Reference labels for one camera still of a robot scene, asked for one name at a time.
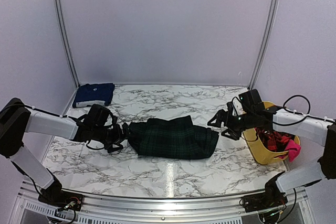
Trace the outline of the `navy blue t-shirt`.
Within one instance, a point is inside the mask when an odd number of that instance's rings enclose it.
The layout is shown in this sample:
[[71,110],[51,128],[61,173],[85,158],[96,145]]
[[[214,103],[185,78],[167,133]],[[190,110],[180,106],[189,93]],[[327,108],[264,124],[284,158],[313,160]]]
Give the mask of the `navy blue t-shirt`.
[[76,92],[73,108],[84,108],[98,104],[109,106],[112,102],[115,85],[113,83],[84,84]]

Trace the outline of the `dark green plaid garment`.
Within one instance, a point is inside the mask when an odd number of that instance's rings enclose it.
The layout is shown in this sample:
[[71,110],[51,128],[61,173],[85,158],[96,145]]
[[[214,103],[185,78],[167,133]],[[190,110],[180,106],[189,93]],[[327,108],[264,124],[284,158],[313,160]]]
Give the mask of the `dark green plaid garment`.
[[132,122],[127,138],[140,156],[190,160],[211,157],[219,133],[194,125],[188,115],[172,120],[152,118],[146,122]]

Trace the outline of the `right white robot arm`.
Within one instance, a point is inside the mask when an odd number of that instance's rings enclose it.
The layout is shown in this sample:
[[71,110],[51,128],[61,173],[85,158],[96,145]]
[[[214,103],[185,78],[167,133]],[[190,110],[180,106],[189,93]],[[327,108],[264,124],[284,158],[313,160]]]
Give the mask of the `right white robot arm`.
[[[247,157],[247,162],[243,168],[246,169],[246,174],[248,175],[248,178],[244,179],[238,172],[233,172],[233,174],[229,176],[229,182],[220,192],[221,194],[250,193],[254,190],[259,190],[263,187],[263,183],[272,175],[275,175],[276,172],[301,168],[304,164],[320,157],[324,151],[324,147],[320,146],[316,141],[303,136],[298,136],[295,137],[295,142],[302,147],[302,150],[299,156],[293,162],[290,162],[284,158],[279,158],[279,156],[284,157],[285,152],[276,154],[265,149],[261,141],[256,140],[254,129],[242,133],[241,138],[237,141],[222,136],[219,140],[224,141],[224,144],[219,143],[218,147],[220,148],[226,146],[233,149],[239,147],[243,149],[239,154]],[[265,162],[259,163],[252,153],[252,151],[257,148],[260,148],[262,151],[262,157],[273,155],[274,159],[270,160],[269,164],[266,164]]]

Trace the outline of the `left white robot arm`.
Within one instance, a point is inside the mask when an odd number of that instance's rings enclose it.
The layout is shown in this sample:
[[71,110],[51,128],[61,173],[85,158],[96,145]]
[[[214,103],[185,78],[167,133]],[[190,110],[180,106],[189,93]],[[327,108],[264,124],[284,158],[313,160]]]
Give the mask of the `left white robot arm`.
[[[102,105],[94,104],[76,118],[47,112],[12,98],[1,109],[1,156],[39,186],[43,198],[61,206],[66,202],[66,193],[57,177],[41,163],[42,155],[37,150],[46,147],[52,138],[61,137],[75,143],[95,141],[112,153],[123,148],[128,127],[126,123],[118,124],[118,118]],[[26,143],[33,137],[42,140],[42,147],[33,149],[32,144]]]

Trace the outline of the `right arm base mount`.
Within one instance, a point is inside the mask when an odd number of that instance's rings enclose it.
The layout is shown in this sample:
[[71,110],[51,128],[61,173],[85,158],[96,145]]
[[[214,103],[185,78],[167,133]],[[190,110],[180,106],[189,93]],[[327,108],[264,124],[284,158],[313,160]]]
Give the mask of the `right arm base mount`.
[[246,212],[260,211],[268,208],[274,208],[278,206],[284,206],[288,202],[288,199],[284,193],[256,193],[245,195],[239,201]]

